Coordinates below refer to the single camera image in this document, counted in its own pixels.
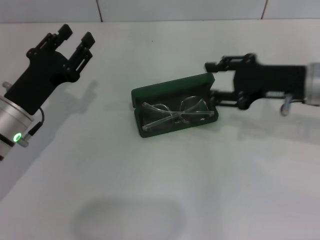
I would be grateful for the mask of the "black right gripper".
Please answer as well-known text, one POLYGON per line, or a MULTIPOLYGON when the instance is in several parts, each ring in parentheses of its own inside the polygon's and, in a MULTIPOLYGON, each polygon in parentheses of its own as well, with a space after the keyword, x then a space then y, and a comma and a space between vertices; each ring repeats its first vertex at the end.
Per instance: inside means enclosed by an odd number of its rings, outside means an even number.
POLYGON ((305 65, 266 65, 257 61, 255 55, 223 56, 219 62, 206 62, 207 73, 235 71, 234 91, 211 90, 211 103, 215 106, 247 110, 250 105, 267 93, 282 93, 284 99, 304 101, 305 65))

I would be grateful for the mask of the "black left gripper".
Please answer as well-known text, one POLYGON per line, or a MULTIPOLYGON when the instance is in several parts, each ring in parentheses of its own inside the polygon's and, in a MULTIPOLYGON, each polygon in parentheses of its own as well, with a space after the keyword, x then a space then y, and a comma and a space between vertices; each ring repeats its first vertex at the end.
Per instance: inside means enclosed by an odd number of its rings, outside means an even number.
POLYGON ((75 52, 67 59, 55 50, 72 34, 68 24, 64 24, 58 33, 48 33, 36 46, 37 51, 28 55, 28 68, 4 97, 28 114, 34 115, 58 85, 76 82, 93 57, 90 48, 96 41, 92 34, 87 32, 75 52))

